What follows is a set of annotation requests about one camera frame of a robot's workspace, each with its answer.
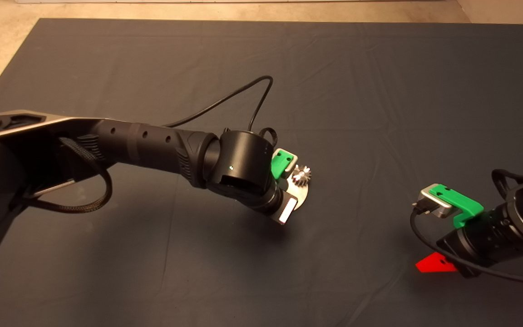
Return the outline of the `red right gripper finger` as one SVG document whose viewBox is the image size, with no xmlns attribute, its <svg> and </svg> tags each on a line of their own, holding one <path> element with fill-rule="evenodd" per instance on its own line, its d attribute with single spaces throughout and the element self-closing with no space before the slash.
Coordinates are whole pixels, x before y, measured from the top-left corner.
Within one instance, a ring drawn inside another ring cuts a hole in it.
<svg viewBox="0 0 523 327">
<path fill-rule="evenodd" d="M 416 263 L 420 273 L 456 273 L 458 269 L 440 253 L 432 253 Z"/>
</svg>

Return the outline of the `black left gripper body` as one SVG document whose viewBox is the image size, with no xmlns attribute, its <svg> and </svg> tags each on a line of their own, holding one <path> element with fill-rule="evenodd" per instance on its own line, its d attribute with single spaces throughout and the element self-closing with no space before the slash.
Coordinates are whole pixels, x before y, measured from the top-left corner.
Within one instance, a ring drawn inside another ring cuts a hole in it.
<svg viewBox="0 0 523 327">
<path fill-rule="evenodd" d="M 297 205 L 297 197 L 280 188 L 278 184 L 271 184 L 262 195 L 255 195 L 249 199 L 249 208 L 280 225 L 289 221 Z"/>
</svg>

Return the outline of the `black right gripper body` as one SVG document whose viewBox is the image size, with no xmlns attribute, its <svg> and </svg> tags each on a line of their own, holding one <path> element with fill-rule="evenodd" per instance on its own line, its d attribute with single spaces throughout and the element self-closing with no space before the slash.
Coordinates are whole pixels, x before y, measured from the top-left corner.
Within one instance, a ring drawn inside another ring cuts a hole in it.
<svg viewBox="0 0 523 327">
<path fill-rule="evenodd" d="M 523 257 L 521 235 L 505 207 L 496 207 L 470 219 L 440 238 L 436 245 L 482 267 Z"/>
</svg>

